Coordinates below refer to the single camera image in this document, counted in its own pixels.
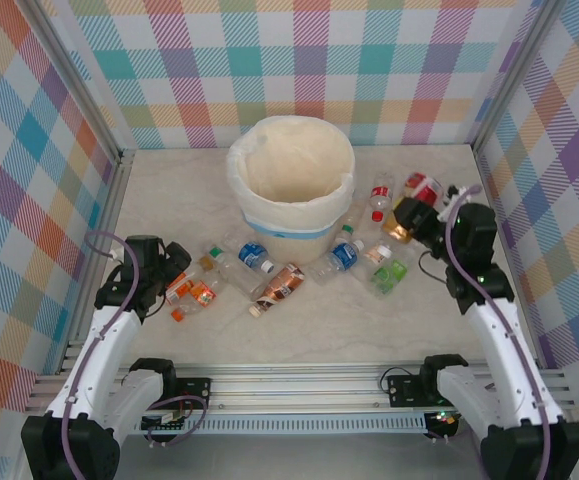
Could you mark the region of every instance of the plaid wall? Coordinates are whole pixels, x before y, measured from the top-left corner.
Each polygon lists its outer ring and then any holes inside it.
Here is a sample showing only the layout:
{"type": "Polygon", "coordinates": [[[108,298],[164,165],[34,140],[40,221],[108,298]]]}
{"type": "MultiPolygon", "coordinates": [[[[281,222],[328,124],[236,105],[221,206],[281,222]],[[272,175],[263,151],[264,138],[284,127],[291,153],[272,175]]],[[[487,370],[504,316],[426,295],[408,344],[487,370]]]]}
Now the plaid wall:
{"type": "Polygon", "coordinates": [[[112,162],[13,0],[0,0],[0,478],[59,353],[112,162]]]}
{"type": "Polygon", "coordinates": [[[541,2],[43,3],[118,142],[175,148],[228,146],[282,114],[356,145],[464,143],[541,2]]]}
{"type": "Polygon", "coordinates": [[[550,367],[579,402],[579,0],[569,0],[480,166],[550,367]]]}

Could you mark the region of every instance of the white trash bin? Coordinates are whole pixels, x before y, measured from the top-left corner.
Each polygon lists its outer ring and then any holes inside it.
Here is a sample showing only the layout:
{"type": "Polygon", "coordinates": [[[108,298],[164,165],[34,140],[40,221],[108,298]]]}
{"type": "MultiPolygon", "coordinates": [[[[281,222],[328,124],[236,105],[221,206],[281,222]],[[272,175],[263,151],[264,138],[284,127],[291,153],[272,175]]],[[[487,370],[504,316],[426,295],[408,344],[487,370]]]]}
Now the white trash bin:
{"type": "Polygon", "coordinates": [[[349,209],[355,158],[349,139],[324,120],[269,117],[231,146],[227,176],[271,257],[304,265],[325,253],[349,209]]]}

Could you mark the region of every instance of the wire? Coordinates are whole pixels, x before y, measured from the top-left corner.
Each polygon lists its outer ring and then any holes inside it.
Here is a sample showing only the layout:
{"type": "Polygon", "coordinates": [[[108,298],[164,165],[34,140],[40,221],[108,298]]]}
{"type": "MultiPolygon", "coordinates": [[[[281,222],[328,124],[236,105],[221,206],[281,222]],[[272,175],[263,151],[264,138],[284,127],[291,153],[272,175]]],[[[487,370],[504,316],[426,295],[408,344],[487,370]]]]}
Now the wire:
{"type": "Polygon", "coordinates": [[[445,282],[442,278],[437,277],[435,275],[433,275],[432,273],[429,273],[427,270],[425,270],[425,268],[422,266],[422,259],[425,255],[429,255],[431,254],[431,250],[427,250],[425,252],[422,252],[422,255],[420,255],[420,258],[418,258],[418,267],[420,268],[420,271],[422,273],[424,273],[425,275],[427,275],[428,277],[433,278],[436,282],[440,282],[443,285],[446,285],[447,282],[445,282]]]}
{"type": "Polygon", "coordinates": [[[160,302],[160,306],[158,308],[156,308],[156,310],[154,312],[151,312],[149,315],[146,315],[145,319],[149,318],[149,317],[153,317],[156,313],[158,313],[160,310],[162,310],[162,307],[165,306],[166,301],[167,301],[167,297],[163,295],[162,302],[160,302]]]}
{"type": "Polygon", "coordinates": [[[120,315],[125,311],[127,305],[129,305],[129,302],[133,298],[133,295],[134,293],[136,293],[136,289],[138,288],[138,277],[140,275],[140,269],[138,268],[138,257],[136,256],[136,253],[133,251],[133,249],[129,246],[129,244],[125,242],[122,238],[110,232],[103,232],[101,230],[91,230],[90,232],[87,232],[85,234],[85,244],[97,254],[113,258],[110,253],[104,252],[94,247],[91,244],[91,242],[89,242],[90,236],[98,236],[98,235],[101,237],[111,238],[112,240],[115,240],[124,247],[125,252],[128,253],[129,256],[131,257],[131,263],[133,264],[133,281],[131,282],[131,288],[129,289],[127,296],[122,301],[118,309],[111,316],[109,322],[102,328],[99,335],[95,337],[93,341],[89,344],[89,347],[87,348],[86,352],[82,357],[80,365],[78,366],[77,370],[74,373],[73,382],[69,387],[69,393],[67,395],[67,400],[65,401],[65,411],[62,416],[62,422],[60,423],[60,439],[62,441],[62,449],[65,454],[65,460],[67,461],[67,464],[69,465],[69,468],[71,469],[71,472],[73,473],[74,477],[76,477],[76,480],[87,480],[87,479],[80,471],[80,468],[78,467],[78,464],[76,463],[76,460],[73,457],[71,446],[69,445],[69,416],[71,415],[71,407],[73,405],[72,402],[76,398],[76,393],[78,392],[78,385],[80,383],[80,379],[84,374],[85,367],[89,363],[89,359],[91,358],[94,349],[96,348],[98,343],[100,343],[100,341],[104,339],[107,332],[113,327],[116,321],[120,318],[120,315]]]}
{"type": "Polygon", "coordinates": [[[389,394],[389,390],[385,390],[384,388],[382,388],[382,381],[385,379],[385,376],[391,371],[391,370],[402,370],[403,372],[411,375],[412,377],[414,376],[413,373],[411,373],[409,370],[407,370],[406,368],[402,368],[402,367],[391,367],[388,368],[387,370],[384,371],[384,373],[382,374],[382,377],[380,377],[380,380],[378,380],[378,388],[380,390],[382,390],[384,393],[389,394]]]}
{"type": "Polygon", "coordinates": [[[195,432],[196,430],[198,430],[200,428],[200,425],[202,425],[202,422],[204,422],[205,416],[207,415],[207,402],[205,402],[205,399],[202,397],[197,397],[195,395],[181,395],[179,397],[172,397],[172,398],[168,398],[166,400],[162,400],[160,402],[154,403],[153,405],[151,405],[149,407],[149,410],[154,410],[158,407],[163,407],[163,406],[168,405],[168,404],[173,403],[173,402],[185,401],[185,400],[194,400],[196,402],[200,402],[200,404],[202,405],[202,414],[200,415],[200,419],[196,422],[196,424],[193,427],[191,427],[191,429],[188,432],[185,432],[182,435],[176,436],[176,438],[174,438],[173,440],[171,440],[169,442],[156,442],[151,437],[151,432],[153,431],[153,427],[150,428],[149,430],[147,430],[147,438],[151,442],[149,444],[150,447],[153,447],[154,445],[157,445],[157,446],[163,447],[163,448],[170,447],[172,445],[180,443],[183,440],[189,438],[193,432],[195,432]]]}
{"type": "Polygon", "coordinates": [[[453,228],[454,223],[456,222],[456,218],[458,217],[458,210],[462,206],[462,204],[466,201],[469,195],[475,195],[480,193],[482,187],[480,185],[472,185],[458,198],[458,201],[454,204],[451,212],[449,213],[449,218],[447,219],[447,224],[445,225],[445,244],[447,245],[447,254],[449,255],[449,259],[451,263],[456,268],[458,273],[464,278],[476,291],[482,295],[485,301],[489,304],[491,309],[495,312],[495,314],[500,319],[500,322],[505,328],[505,332],[509,336],[513,346],[516,349],[516,353],[518,354],[518,358],[522,367],[525,371],[527,376],[527,380],[529,381],[529,385],[533,390],[532,395],[536,399],[535,404],[538,408],[538,413],[540,415],[540,420],[542,421],[542,434],[543,434],[543,446],[542,446],[542,459],[540,461],[540,469],[538,470],[537,480],[543,480],[545,475],[547,474],[547,470],[549,469],[549,455],[551,451],[551,434],[549,430],[549,418],[547,416],[547,409],[544,406],[542,395],[540,394],[540,388],[538,388],[538,382],[533,375],[531,370],[531,366],[529,360],[525,356],[524,352],[522,351],[522,347],[520,346],[520,341],[518,340],[517,336],[514,334],[513,329],[511,328],[511,324],[500,310],[500,307],[496,304],[491,295],[487,293],[487,291],[480,286],[478,282],[476,282],[471,275],[469,275],[458,259],[456,258],[456,254],[453,251],[453,245],[451,242],[451,229],[453,228]]]}

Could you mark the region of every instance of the beige floor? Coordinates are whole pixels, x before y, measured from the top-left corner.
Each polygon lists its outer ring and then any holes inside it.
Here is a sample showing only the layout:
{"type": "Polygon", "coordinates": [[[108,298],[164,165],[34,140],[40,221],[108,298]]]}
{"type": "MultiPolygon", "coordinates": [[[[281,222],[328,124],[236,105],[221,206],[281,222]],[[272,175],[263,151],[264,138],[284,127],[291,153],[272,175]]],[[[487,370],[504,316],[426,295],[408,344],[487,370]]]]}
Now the beige floor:
{"type": "MultiPolygon", "coordinates": [[[[444,186],[480,181],[468,146],[359,147],[355,152],[361,189],[370,188],[379,169],[393,171],[399,185],[415,170],[444,186]]],[[[116,233],[175,240],[197,258],[203,240],[246,229],[227,185],[225,156],[224,149],[139,151],[116,233]]],[[[486,202],[484,196],[478,200],[486,202]]],[[[360,238],[367,236],[364,227],[370,224],[365,218],[360,238]]],[[[496,260],[508,270],[499,244],[496,260]]],[[[443,274],[441,263],[429,258],[425,263],[443,274]]],[[[305,282],[259,319],[247,313],[248,306],[228,287],[210,308],[182,323],[174,322],[165,308],[145,322],[128,361],[163,356],[184,363],[391,362],[420,361],[436,353],[483,358],[445,287],[417,267],[382,301],[351,275],[340,275],[326,287],[305,282]]]]}

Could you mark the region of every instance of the green label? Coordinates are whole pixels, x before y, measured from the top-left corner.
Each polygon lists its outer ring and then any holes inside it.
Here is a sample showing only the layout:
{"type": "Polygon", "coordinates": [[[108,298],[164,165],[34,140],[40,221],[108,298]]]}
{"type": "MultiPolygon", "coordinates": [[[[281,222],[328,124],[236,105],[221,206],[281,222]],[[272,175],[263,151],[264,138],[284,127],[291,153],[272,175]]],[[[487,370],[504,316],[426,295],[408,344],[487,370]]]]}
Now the green label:
{"type": "Polygon", "coordinates": [[[222,250],[220,250],[220,248],[218,247],[213,247],[210,251],[209,251],[209,255],[211,255],[213,258],[216,258],[218,255],[220,255],[222,253],[222,250]]]}
{"type": "Polygon", "coordinates": [[[407,274],[405,267],[398,260],[393,260],[389,265],[380,267],[371,277],[371,283],[384,295],[393,290],[407,274]]]}

